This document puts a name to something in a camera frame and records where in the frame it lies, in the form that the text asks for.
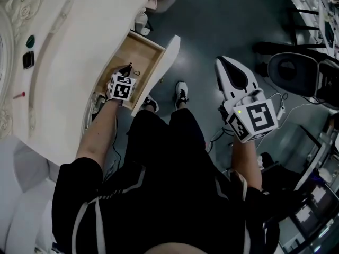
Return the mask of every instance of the black shorts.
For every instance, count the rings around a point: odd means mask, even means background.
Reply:
[[[180,150],[204,150],[205,139],[188,109],[172,113],[170,124],[148,110],[138,112],[128,132],[125,163],[157,164],[164,155]]]

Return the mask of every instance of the gray floor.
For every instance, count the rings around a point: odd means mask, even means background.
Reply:
[[[189,87],[189,109],[198,121],[206,142],[209,142],[223,126],[217,111],[222,95],[217,88],[213,67],[215,57],[232,57],[253,70],[257,57],[251,48],[255,42],[290,42],[282,24],[287,21],[286,8],[292,6],[290,0],[177,0],[167,12],[150,16],[154,27],[154,32],[149,35],[151,40],[166,46],[175,34],[181,37],[181,48],[176,62],[165,75],[164,82],[157,84],[151,93],[160,105],[159,116],[166,122],[169,121],[174,111],[174,86],[179,80],[186,81]],[[257,76],[257,80],[267,96],[275,93],[260,76]],[[278,96],[274,98],[274,103],[276,107],[279,106]],[[285,102],[286,114],[300,104],[307,102],[290,94]],[[322,107],[303,106],[291,113],[288,121],[302,124],[316,134],[326,116],[327,111]],[[126,132],[130,123],[128,112],[122,110],[119,114],[116,143],[121,154],[127,145]],[[272,144],[273,149],[277,149],[280,145],[274,138],[267,138],[267,141],[262,143],[261,150]],[[230,166],[230,142],[232,137],[225,135],[215,143],[210,154],[220,170]],[[178,141],[178,146],[184,149],[184,141]]]

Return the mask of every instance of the black and white shoe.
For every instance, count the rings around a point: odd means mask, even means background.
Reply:
[[[154,108],[154,112],[159,111],[159,105],[158,103],[148,94],[146,99],[144,100],[144,103],[142,104],[143,107],[146,107],[147,105],[150,105]]]
[[[188,101],[187,84],[185,82],[178,82],[175,86],[175,93],[176,93],[175,109],[178,110],[179,105],[181,103],[187,103],[187,101]]]

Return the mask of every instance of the person's right arm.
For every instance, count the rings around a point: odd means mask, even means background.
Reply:
[[[262,176],[254,141],[241,143],[237,137],[234,137],[232,168],[243,175],[248,187],[261,190]]]

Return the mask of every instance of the sleeve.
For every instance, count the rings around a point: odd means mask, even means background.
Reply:
[[[64,253],[71,252],[73,226],[80,207],[96,198],[102,180],[101,167],[90,158],[79,158],[60,167],[52,202],[52,230]]]

